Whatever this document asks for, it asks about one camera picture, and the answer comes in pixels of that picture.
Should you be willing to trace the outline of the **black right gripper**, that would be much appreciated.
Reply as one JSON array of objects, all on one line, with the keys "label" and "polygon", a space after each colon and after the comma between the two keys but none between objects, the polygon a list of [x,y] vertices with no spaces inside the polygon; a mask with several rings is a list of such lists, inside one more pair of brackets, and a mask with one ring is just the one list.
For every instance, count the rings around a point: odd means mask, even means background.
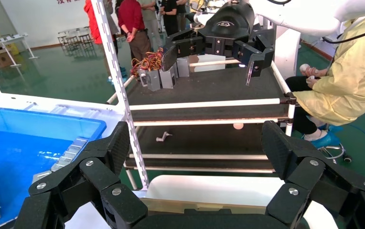
[{"label": "black right gripper", "polygon": [[247,67],[246,85],[271,66],[275,53],[275,30],[253,31],[255,13],[245,1],[225,3],[196,32],[187,29],[166,38],[162,47],[161,70],[168,71],[177,58],[197,54],[232,56]]}]

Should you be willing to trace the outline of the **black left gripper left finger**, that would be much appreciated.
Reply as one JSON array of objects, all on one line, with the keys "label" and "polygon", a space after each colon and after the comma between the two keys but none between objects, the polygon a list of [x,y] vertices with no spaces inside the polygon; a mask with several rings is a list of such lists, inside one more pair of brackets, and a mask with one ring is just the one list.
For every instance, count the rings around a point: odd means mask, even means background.
[{"label": "black left gripper left finger", "polygon": [[148,210],[119,178],[129,145],[126,122],[109,137],[89,142],[73,162],[30,186],[14,227],[63,229],[90,202],[111,228],[135,228]]}]

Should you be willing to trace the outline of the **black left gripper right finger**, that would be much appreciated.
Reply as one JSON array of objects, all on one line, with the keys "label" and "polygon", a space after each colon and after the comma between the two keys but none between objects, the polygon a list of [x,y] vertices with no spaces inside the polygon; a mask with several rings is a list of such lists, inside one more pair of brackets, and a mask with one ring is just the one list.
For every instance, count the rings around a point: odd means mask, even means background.
[{"label": "black left gripper right finger", "polygon": [[261,145],[284,184],[266,207],[290,229],[298,226],[312,202],[365,229],[365,177],[325,158],[310,142],[287,136],[273,121],[262,125]]}]

